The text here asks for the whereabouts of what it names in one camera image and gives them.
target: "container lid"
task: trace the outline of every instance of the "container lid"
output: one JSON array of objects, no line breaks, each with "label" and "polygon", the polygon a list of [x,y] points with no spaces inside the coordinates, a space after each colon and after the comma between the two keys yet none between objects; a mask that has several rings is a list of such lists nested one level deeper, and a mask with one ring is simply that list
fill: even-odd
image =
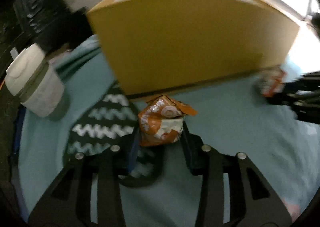
[{"label": "container lid", "polygon": [[13,96],[16,96],[40,66],[45,54],[42,49],[33,44],[24,49],[8,67],[5,84]]}]

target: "cardboard box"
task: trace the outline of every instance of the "cardboard box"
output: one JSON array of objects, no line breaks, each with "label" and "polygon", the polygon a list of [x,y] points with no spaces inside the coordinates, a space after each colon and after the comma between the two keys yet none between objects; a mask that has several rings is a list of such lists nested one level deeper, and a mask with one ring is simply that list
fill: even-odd
[{"label": "cardboard box", "polygon": [[103,0],[87,16],[130,96],[281,64],[299,30],[261,0]]}]

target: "patterned fabric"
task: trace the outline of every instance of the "patterned fabric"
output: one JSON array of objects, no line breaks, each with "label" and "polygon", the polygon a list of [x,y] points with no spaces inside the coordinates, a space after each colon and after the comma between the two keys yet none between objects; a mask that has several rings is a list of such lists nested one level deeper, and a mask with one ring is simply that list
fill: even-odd
[{"label": "patterned fabric", "polygon": [[[63,162],[76,153],[95,155],[116,145],[120,137],[131,134],[138,120],[137,108],[127,100],[117,81],[93,107],[72,126]],[[130,176],[119,176],[129,187],[146,186],[161,174],[163,147],[142,147]]]}]

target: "light blue cloth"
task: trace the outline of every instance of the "light blue cloth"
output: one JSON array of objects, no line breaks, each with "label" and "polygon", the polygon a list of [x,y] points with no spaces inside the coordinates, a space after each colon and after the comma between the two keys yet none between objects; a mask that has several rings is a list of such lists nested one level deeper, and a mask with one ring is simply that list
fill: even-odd
[{"label": "light blue cloth", "polygon": [[[292,73],[290,60],[285,65]],[[106,92],[114,76],[95,36],[62,60],[57,71],[71,106],[59,121],[27,111],[20,146],[20,184],[28,213],[62,169],[71,126]],[[319,187],[319,126],[296,121],[286,106],[267,105],[253,84],[256,76],[172,95],[198,111],[187,117],[189,131],[219,152],[245,152],[278,195],[304,210]],[[141,109],[144,103],[136,103]],[[140,189],[121,187],[128,227],[194,226],[201,177],[185,166],[180,143],[166,145],[162,177]],[[92,218],[96,210],[92,207]]]}]

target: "round logo on wrapper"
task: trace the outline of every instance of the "round logo on wrapper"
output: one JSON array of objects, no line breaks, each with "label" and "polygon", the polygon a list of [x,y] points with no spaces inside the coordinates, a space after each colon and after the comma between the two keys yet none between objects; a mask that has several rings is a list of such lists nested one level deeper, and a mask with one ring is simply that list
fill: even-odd
[{"label": "round logo on wrapper", "polygon": [[176,107],[166,106],[162,109],[161,115],[167,118],[174,118],[181,115],[181,112],[179,112]]}]

